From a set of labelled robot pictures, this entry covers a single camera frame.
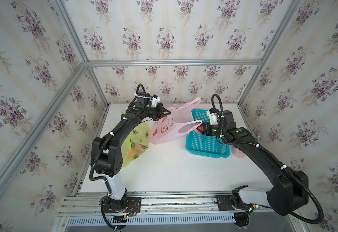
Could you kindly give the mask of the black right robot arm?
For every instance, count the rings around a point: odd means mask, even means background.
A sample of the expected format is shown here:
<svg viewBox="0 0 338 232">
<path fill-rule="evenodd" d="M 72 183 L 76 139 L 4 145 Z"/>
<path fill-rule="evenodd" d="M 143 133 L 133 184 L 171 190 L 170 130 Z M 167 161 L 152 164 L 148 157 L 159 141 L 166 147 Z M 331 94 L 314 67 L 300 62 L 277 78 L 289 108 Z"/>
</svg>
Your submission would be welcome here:
<svg viewBox="0 0 338 232">
<path fill-rule="evenodd" d="M 202 123 L 198 131 L 202 135 L 215 137 L 222 145 L 230 145 L 244 153 L 266 175 L 272 184 L 262 199 L 266 206 L 277 214 L 290 214 L 309 224 L 320 224 L 324 219 L 321 204 L 309 190 L 308 176 L 303 171 L 294 171 L 283 164 L 269 150 L 263 147 L 256 138 L 244 127 L 237 127 L 231 111 L 217 109 L 214 105 L 207 111 L 209 123 Z M 295 210 L 312 200 L 318 214 L 315 219 L 302 217 Z"/>
</svg>

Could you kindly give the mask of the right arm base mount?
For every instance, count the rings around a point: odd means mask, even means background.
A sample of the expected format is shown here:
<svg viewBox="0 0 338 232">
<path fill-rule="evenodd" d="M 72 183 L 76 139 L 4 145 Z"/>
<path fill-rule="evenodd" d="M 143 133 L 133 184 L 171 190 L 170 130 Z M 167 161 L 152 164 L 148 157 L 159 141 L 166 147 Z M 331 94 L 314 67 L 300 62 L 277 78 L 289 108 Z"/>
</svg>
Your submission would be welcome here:
<svg viewBox="0 0 338 232">
<path fill-rule="evenodd" d="M 216 195 L 213 201 L 217 204 L 219 211 L 237 211 L 234 215 L 234 224 L 239 228 L 246 228 L 249 225 L 250 215 L 256 209 L 256 205 L 243 203 L 235 193 L 231 195 Z"/>
</svg>

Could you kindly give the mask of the yellow-green plastic bag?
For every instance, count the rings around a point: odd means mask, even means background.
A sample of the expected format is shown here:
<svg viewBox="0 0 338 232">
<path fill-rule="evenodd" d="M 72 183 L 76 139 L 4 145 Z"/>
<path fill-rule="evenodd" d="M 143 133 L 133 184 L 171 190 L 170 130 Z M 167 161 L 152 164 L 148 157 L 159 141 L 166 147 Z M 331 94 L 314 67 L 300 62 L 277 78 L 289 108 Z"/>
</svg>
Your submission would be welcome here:
<svg viewBox="0 0 338 232">
<path fill-rule="evenodd" d="M 149 148 L 150 129 L 146 123 L 135 127 L 122 143 L 121 152 L 123 157 L 122 169 L 137 159 Z"/>
</svg>

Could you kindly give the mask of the pink plastic bag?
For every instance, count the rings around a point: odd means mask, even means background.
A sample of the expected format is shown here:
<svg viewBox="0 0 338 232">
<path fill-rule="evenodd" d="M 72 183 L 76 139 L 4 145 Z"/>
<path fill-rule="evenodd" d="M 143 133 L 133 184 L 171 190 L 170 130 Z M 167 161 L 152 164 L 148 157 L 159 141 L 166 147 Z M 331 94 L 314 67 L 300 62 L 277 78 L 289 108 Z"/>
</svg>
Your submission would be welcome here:
<svg viewBox="0 0 338 232">
<path fill-rule="evenodd" d="M 158 145 L 176 140 L 194 131 L 202 121 L 194 120 L 192 110 L 201 103 L 196 98 L 185 104 L 174 104 L 169 107 L 170 115 L 155 122 L 149 135 L 149 142 Z"/>
</svg>

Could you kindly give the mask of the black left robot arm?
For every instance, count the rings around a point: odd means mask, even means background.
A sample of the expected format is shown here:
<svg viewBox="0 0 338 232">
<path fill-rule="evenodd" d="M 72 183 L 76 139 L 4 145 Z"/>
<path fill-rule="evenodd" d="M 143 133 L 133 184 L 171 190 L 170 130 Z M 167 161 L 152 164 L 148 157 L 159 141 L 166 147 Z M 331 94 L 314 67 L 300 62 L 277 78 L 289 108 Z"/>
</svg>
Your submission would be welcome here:
<svg viewBox="0 0 338 232">
<path fill-rule="evenodd" d="M 109 133 L 93 140 L 89 180 L 103 181 L 108 189 L 108 197 L 125 207 L 127 190 L 119 174 L 123 166 L 123 142 L 145 118 L 159 121 L 170 114 L 157 95 L 147 93 L 143 84 L 138 84 L 134 98 L 120 122 Z"/>
</svg>

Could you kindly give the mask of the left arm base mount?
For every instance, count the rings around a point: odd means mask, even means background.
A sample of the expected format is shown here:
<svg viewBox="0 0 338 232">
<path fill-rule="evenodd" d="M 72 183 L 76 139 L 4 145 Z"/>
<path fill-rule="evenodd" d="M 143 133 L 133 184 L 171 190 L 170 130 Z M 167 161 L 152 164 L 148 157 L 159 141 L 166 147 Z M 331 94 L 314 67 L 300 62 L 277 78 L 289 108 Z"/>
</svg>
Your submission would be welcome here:
<svg viewBox="0 0 338 232">
<path fill-rule="evenodd" d="M 118 231 L 127 225 L 130 217 L 135 217 L 141 211 L 141 197 L 123 197 L 121 200 L 114 200 L 109 196 L 102 197 L 99 202 L 102 218 L 109 228 Z M 107 218 L 107 214 L 122 213 L 120 216 Z"/>
</svg>

